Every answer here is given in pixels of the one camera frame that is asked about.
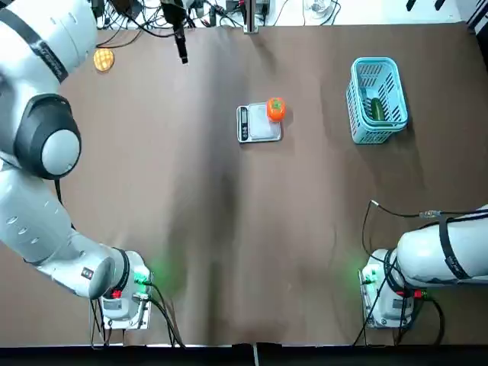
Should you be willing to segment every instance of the plastic basket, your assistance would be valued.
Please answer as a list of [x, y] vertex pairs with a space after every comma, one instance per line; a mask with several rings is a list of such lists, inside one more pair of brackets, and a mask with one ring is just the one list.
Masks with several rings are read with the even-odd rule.
[[[355, 143], [383, 143], [408, 121], [398, 68], [387, 57], [362, 57], [351, 67], [346, 92], [352, 139]], [[385, 120], [372, 119], [371, 99], [380, 99]]]

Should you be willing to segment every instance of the cucumber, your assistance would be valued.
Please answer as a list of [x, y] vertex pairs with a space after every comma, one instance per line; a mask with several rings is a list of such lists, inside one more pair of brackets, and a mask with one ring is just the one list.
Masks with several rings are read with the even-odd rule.
[[384, 120], [384, 111], [380, 99], [371, 99], [371, 114], [374, 120]]

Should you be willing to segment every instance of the brown tablecloth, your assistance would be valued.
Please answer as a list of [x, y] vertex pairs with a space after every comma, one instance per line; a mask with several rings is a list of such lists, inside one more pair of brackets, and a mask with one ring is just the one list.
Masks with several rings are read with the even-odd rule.
[[[135, 35], [121, 33], [114, 44]], [[82, 158], [62, 181], [73, 222], [140, 252], [189, 344], [352, 342], [362, 324], [368, 201], [403, 212], [488, 201], [488, 78], [475, 37], [441, 24], [270, 27], [254, 36], [198, 29], [187, 38], [186, 66], [171, 38], [144, 35], [115, 50], [109, 73], [88, 61], [63, 85], [83, 138]], [[348, 126], [345, 89], [360, 56], [395, 59], [412, 118], [379, 146], [355, 145]], [[283, 140], [240, 146], [236, 106], [271, 96], [289, 107]], [[367, 237], [393, 248], [417, 225], [374, 212]], [[4, 247], [0, 263], [2, 345], [88, 342], [86, 299]], [[488, 289], [434, 294], [445, 342], [488, 340]], [[435, 311], [424, 308], [405, 342], [435, 338]], [[150, 326], [126, 343], [167, 342], [156, 309]], [[391, 342], [391, 332], [368, 340]]]

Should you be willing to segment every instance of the black cable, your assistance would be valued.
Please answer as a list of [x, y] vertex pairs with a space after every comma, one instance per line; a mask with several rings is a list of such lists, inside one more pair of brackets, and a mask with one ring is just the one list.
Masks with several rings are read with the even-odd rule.
[[488, 214], [488, 209], [483, 208], [475, 211], [441, 211], [443, 215], [476, 215], [476, 214]]
[[61, 197], [61, 183], [59, 179], [54, 180], [54, 188], [56, 189], [56, 195], [58, 196], [58, 201], [63, 204], [63, 198]]
[[[61, 203], [62, 206], [64, 206], [63, 198], [61, 197], [61, 181], [59, 181], [59, 179], [54, 179], [54, 188], [56, 189], [56, 196], [58, 196], [58, 201]], [[75, 226], [72, 223], [71, 228], [73, 230], [76, 230]]]
[[150, 30], [147, 30], [143, 25], [137, 23], [131, 16], [129, 16], [127, 14], [127, 18], [132, 21], [140, 30], [142, 30], [143, 32], [146, 32], [154, 37], [158, 37], [158, 38], [169, 38], [169, 37], [173, 37], [175, 34], [174, 33], [171, 33], [171, 34], [156, 34], [156, 33], [153, 33], [152, 31]]
[[130, 40], [129, 42], [123, 43], [123, 44], [117, 44], [115, 46], [104, 46], [104, 48], [108, 48], [109, 50], [112, 50], [112, 49], [115, 49], [115, 48], [122, 48], [122, 47], [125, 47], [125, 46], [129, 46], [132, 43], [136, 42], [139, 39], [139, 37], [141, 36], [142, 33], [143, 32], [141, 30], [139, 30], [139, 33], [137, 33], [136, 36], [132, 40]]
[[393, 212], [392, 210], [388, 210], [387, 208], [381, 206], [378, 202], [372, 201], [371, 203], [375, 204], [379, 209], [383, 210], [386, 213], [389, 213], [390, 215], [397, 216], [397, 217], [403, 217], [405, 219], [411, 219], [414, 217], [420, 217], [420, 213], [396, 213]]
[[[156, 12], [155, 14], [153, 14], [152, 17], [143, 26], [149, 25], [149, 24], [154, 24], [159, 19], [163, 19], [164, 18], [164, 17], [160, 17], [160, 18], [157, 18], [157, 19], [153, 19], [153, 18], [155, 18], [157, 16], [157, 14], [158, 14], [158, 12]], [[169, 28], [164, 28], [163, 27], [165, 24], [159, 26], [159, 24], [156, 23], [156, 25], [158, 26], [158, 28], [161, 28], [161, 29], [169, 29]], [[118, 45], [113, 45], [113, 46], [103, 46], [103, 48], [107, 48], [109, 50], [112, 50], [112, 49], [117, 49], [117, 48], [122, 48], [122, 47], [125, 47], [125, 46], [129, 46], [129, 45], [131, 45], [132, 43], [136, 42], [139, 39], [139, 37], [141, 36], [142, 32], [143, 31], [140, 29], [139, 30], [139, 33], [137, 33], [136, 36], [132, 40], [130, 40], [130, 41], [126, 42], [126, 43], [122, 43], [122, 44], [118, 44]]]
[[388, 268], [388, 273], [385, 275], [383, 281], [381, 282], [380, 288], [377, 290], [376, 297], [374, 298], [373, 305], [371, 306], [371, 309], [369, 310], [368, 316], [366, 316], [366, 319], [363, 322], [363, 326], [361, 327], [361, 330], [359, 331], [358, 336], [356, 337], [356, 340], [352, 343], [353, 346], [355, 346], [358, 343], [358, 340], [361, 338], [361, 335], [363, 334], [364, 330], [366, 329], [366, 325], [368, 324], [369, 319], [371, 318], [371, 314], [373, 313], [374, 307], [376, 306], [376, 303], [378, 302], [378, 299], [380, 298], [381, 290], [383, 290], [384, 284], [387, 283], [387, 277], [391, 274], [393, 267], [397, 263], [397, 258], [393, 261], [393, 264], [390, 265]]
[[101, 327], [101, 331], [103, 332], [104, 345], [109, 346], [110, 336], [107, 339], [105, 335], [104, 310], [101, 307], [100, 297], [97, 299], [97, 305], [98, 305], [98, 310], [100, 311], [100, 327]]
[[283, 11], [283, 8], [284, 6], [287, 4], [288, 0], [285, 0], [285, 2], [283, 3], [283, 5], [281, 6], [281, 9], [280, 9], [280, 12], [278, 13], [278, 16], [276, 17], [276, 20], [274, 21], [273, 23], [273, 27], [276, 25], [276, 23], [278, 22], [278, 19], [280, 18], [280, 15], [281, 15], [281, 12]]
[[[488, 213], [485, 213], [484, 215], [469, 216], [469, 217], [452, 217], [448, 219], [448, 223], [462, 223], [464, 221], [475, 221], [475, 220], [482, 220], [486, 218], [488, 218]], [[426, 223], [425, 225], [419, 227], [417, 230], [425, 229], [426, 227], [434, 226], [434, 225], [439, 225], [439, 222], [432, 221], [431, 223]]]
[[99, 43], [97, 44], [97, 48], [100, 48], [102, 47], [104, 44], [107, 44], [109, 43], [111, 40], [113, 40], [117, 35], [118, 33], [120, 32], [120, 30], [122, 29], [122, 24], [119, 26], [119, 29], [117, 29], [117, 31], [112, 35], [112, 37], [110, 37], [109, 39], [107, 39], [106, 41], [102, 42], [102, 43]]
[[[152, 282], [145, 282], [144, 284], [146, 286], [151, 286], [156, 290], [156, 292], [159, 295], [159, 298], [161, 299], [162, 307], [163, 307], [164, 311], [166, 312], [166, 314], [168, 314], [168, 307], [166, 306], [165, 298], [162, 296], [159, 288], [155, 284], [153, 284]], [[175, 346], [175, 340], [174, 340], [174, 337], [172, 337], [172, 332], [171, 332], [171, 329], [169, 328], [169, 324], [168, 324], [168, 337], [169, 337], [169, 341], [171, 343], [171, 346], [174, 347]]]
[[172, 333], [173, 333], [173, 336], [175, 337], [176, 339], [176, 342], [179, 344], [179, 346], [181, 348], [186, 348], [186, 346], [183, 344], [183, 342], [181, 341], [180, 337], [178, 336], [178, 334], [176, 333], [175, 331], [175, 328], [173, 327], [173, 324], [171, 323], [171, 320], [169, 319], [169, 316], [167, 314], [167, 312], [165, 312], [165, 310], [163, 309], [163, 307], [161, 306], [161, 304], [159, 304], [158, 301], [156, 301], [154, 298], [150, 297], [149, 298], [149, 301], [151, 303], [154, 304], [155, 307], [158, 308], [158, 310], [161, 312], [161, 314], [164, 316], [165, 320], [166, 320], [166, 323], [168, 324], [169, 328], [171, 329]]
[[339, 10], [337, 11], [337, 13], [335, 14], [335, 16], [337, 16], [337, 14], [341, 11], [342, 9], [342, 6], [339, 4], [339, 1], [335, 1], [335, 0], [332, 0], [332, 2], [334, 3], [334, 9], [332, 10], [332, 12], [330, 13], [329, 17], [324, 20], [322, 23], [320, 23], [320, 25], [324, 25], [325, 23], [327, 23], [328, 21], [330, 21], [330, 19], [332, 18], [332, 16], [334, 15], [334, 12], [336, 11], [336, 8], [337, 6], [339, 6]]
[[339, 10], [335, 13], [334, 18], [332, 19], [332, 23], [330, 25], [334, 25], [336, 22], [337, 14], [341, 12], [342, 6], [339, 4], [339, 0], [337, 0], [337, 5], [339, 6]]
[[432, 345], [440, 345], [442, 342], [442, 339], [444, 338], [444, 333], [445, 333], [445, 317], [444, 317], [444, 312], [442, 311], [441, 306], [439, 303], [433, 299], [433, 298], [428, 298], [425, 301], [431, 302], [435, 309], [437, 310], [437, 313], [439, 315], [439, 331], [437, 334], [437, 338], [435, 339], [434, 343]]
[[[369, 211], [371, 209], [371, 204], [373, 204], [373, 203], [375, 205], [377, 205], [378, 207], [380, 206], [376, 201], [369, 201], [368, 208], [366, 209], [366, 213], [364, 214], [364, 219], [363, 219], [363, 228], [362, 228], [362, 231], [361, 231], [361, 244], [362, 244], [363, 250], [366, 252], [366, 254], [368, 256], [370, 256], [372, 259], [376, 259], [377, 261], [379, 261], [379, 262], [381, 262], [381, 263], [389, 266], [389, 265], [391, 265], [390, 263], [386, 263], [383, 259], [379, 259], [378, 257], [374, 256], [373, 253], [371, 253], [371, 251], [366, 248], [366, 243], [364, 242], [364, 233], [366, 231], [366, 222], [368, 221]], [[405, 285], [406, 284], [406, 279], [403, 276], [403, 273], [395, 265], [393, 265], [393, 266], [394, 266], [395, 271], [402, 278], [402, 281], [403, 281], [403, 283]]]
[[[396, 266], [397, 257], [394, 259], [393, 264], [391, 265], [390, 263], [386, 263], [386, 262], [385, 262], [383, 259], [380, 259], [380, 258], [376, 257], [375, 255], [373, 255], [373, 254], [371, 253], [371, 251], [372, 251], [371, 249], [370, 249], [370, 250], [368, 250], [368, 249], [366, 248], [366, 243], [365, 243], [365, 241], [364, 241], [364, 233], [365, 233], [365, 231], [366, 231], [366, 222], [368, 221], [368, 214], [369, 214], [369, 211], [370, 211], [370, 209], [371, 209], [371, 204], [374, 204], [375, 206], [382, 208], [383, 210], [385, 210], [385, 212], [388, 212], [388, 213], [394, 214], [394, 216], [400, 216], [400, 217], [404, 217], [404, 216], [406, 216], [406, 215], [402, 215], [402, 214], [399, 214], [399, 213], [394, 213], [393, 211], [387, 210], [387, 209], [385, 209], [384, 207], [382, 207], [382, 206], [381, 206], [381, 205], [380, 205], [378, 202], [376, 202], [376, 201], [369, 201], [369, 202], [368, 202], [368, 208], [366, 209], [366, 213], [364, 214], [364, 219], [363, 219], [363, 227], [362, 227], [362, 231], [361, 231], [361, 245], [362, 245], [362, 247], [363, 247], [363, 250], [366, 252], [366, 254], [367, 254], [369, 257], [371, 257], [372, 259], [375, 259], [375, 260], [377, 260], [377, 261], [379, 261], [379, 262], [381, 262], [381, 263], [383, 263], [383, 264], [385, 264], [385, 265], [387, 265], [387, 266], [392, 266], [392, 268], [394, 268], [394, 269], [395, 269], [395, 271], [396, 271], [396, 272], [397, 272], [397, 273], [400, 275], [400, 277], [402, 278], [402, 281], [403, 281], [403, 299], [402, 299], [402, 312], [401, 312], [401, 314], [400, 314], [400, 326], [399, 326], [399, 337], [400, 337], [400, 334], [401, 334], [401, 333], [402, 333], [402, 331], [403, 331], [402, 329], [403, 329], [403, 319], [404, 319], [404, 317], [405, 317], [406, 298], [408, 297], [408, 292], [409, 292], [409, 291], [408, 291], [408, 289], [407, 289], [407, 287], [406, 287], [407, 282], [406, 282], [405, 276], [403, 276], [403, 273], [401, 272], [401, 270], [399, 270], [399, 269], [397, 268], [397, 266]], [[389, 274], [388, 274], [388, 275], [386, 275], [384, 280], [386, 281], [386, 280], [387, 280], [387, 278], [388, 278], [389, 276], [390, 276]]]
[[91, 305], [91, 311], [93, 312], [93, 328], [95, 327], [95, 324], [97, 325], [97, 330], [101, 334], [101, 329], [100, 329], [100, 323], [98, 322], [97, 318], [97, 310], [95, 309], [95, 306], [93, 305], [93, 300], [90, 300], [90, 305]]
[[405, 292], [405, 288], [403, 288], [402, 311], [400, 313], [400, 326], [398, 327], [397, 338], [393, 339], [394, 345], [399, 345], [399, 343], [401, 342], [400, 334], [403, 333], [403, 318], [405, 318], [405, 308], [406, 308], [406, 292]]
[[236, 8], [234, 9], [233, 11], [231, 11], [230, 13], [228, 13], [226, 11], [226, 9], [224, 9], [223, 7], [221, 7], [220, 5], [217, 4], [217, 2], [215, 4], [212, 4], [211, 2], [209, 2], [208, 0], [204, 0], [205, 3], [207, 3], [209, 6], [210, 6], [210, 9], [213, 9], [215, 10], [215, 13], [218, 14], [220, 16], [220, 20], [219, 20], [219, 25], [222, 26], [222, 19], [223, 18], [226, 18], [226, 19], [229, 19], [233, 26], [234, 27], [242, 27], [241, 24], [239, 24], [237, 21], [234, 21], [230, 16], [229, 14], [233, 14], [235, 13], [236, 11], [238, 11], [239, 9]]
[[422, 307], [423, 307], [424, 302], [425, 302], [424, 299], [415, 299], [414, 300], [413, 311], [412, 311], [410, 323], [408, 323], [406, 326], [403, 327], [403, 329], [401, 329], [399, 331], [399, 334], [396, 338], [395, 338], [394, 333], [393, 333], [394, 345], [399, 345], [402, 342], [405, 334], [407, 334], [408, 331], [410, 331], [411, 328], [413, 328], [413, 325], [415, 324], [416, 320], [419, 317], [420, 312], [422, 311]]

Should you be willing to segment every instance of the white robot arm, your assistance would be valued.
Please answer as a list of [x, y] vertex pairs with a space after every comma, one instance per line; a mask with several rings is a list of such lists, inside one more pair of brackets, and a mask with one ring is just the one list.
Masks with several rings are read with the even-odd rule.
[[113, 329], [147, 327], [150, 272], [135, 252], [77, 233], [41, 178], [59, 179], [79, 160], [81, 137], [59, 84], [95, 48], [86, 0], [16, 0], [0, 10], [0, 240], [81, 297], [102, 297]]
[[487, 212], [488, 205], [455, 219], [439, 217], [437, 223], [404, 233], [396, 249], [374, 251], [359, 273], [364, 314], [371, 311], [369, 325], [399, 327], [403, 306], [409, 323], [413, 297], [404, 303], [405, 289], [413, 294], [427, 287], [488, 284]]

